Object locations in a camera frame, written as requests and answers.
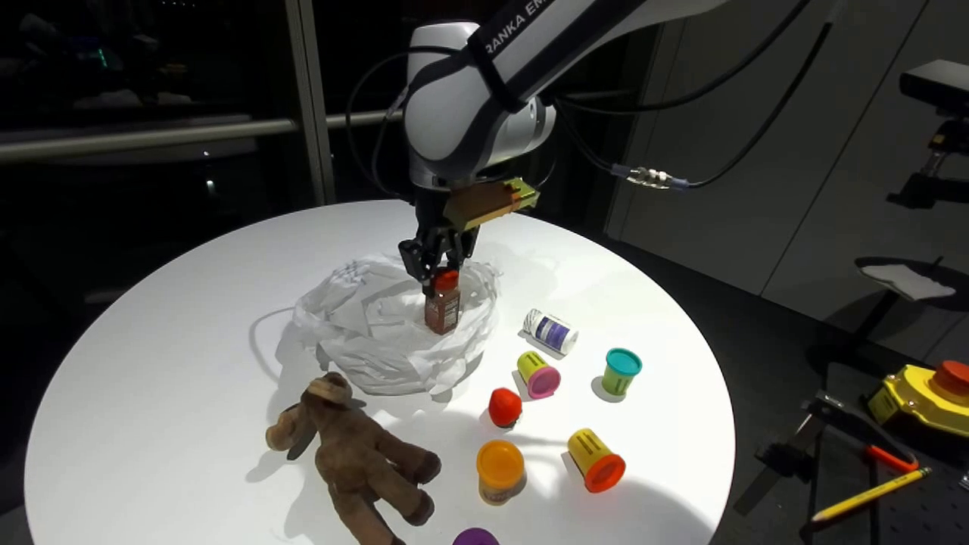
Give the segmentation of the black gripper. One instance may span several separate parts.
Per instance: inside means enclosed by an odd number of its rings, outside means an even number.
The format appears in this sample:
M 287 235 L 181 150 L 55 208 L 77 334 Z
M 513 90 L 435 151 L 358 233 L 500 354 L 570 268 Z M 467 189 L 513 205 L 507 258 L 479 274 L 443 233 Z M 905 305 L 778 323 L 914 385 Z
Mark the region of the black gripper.
M 444 217 L 444 203 L 449 196 L 440 191 L 415 193 L 418 233 L 398 245 L 401 262 L 415 281 L 426 281 L 426 263 L 444 263 L 443 271 L 461 274 L 474 253 L 479 233 L 453 227 Z

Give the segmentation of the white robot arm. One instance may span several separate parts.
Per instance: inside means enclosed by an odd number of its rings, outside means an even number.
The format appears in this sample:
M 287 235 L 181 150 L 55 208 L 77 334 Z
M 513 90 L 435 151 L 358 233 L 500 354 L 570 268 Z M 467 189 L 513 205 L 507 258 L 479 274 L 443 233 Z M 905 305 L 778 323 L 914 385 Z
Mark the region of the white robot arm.
M 509 0 L 484 23 L 426 23 L 415 46 L 404 131 L 415 186 L 418 233 L 401 245 L 405 271 L 426 286 L 467 258 L 461 227 L 443 214 L 450 191 L 541 146 L 554 110 L 539 95 L 593 50 L 727 0 Z

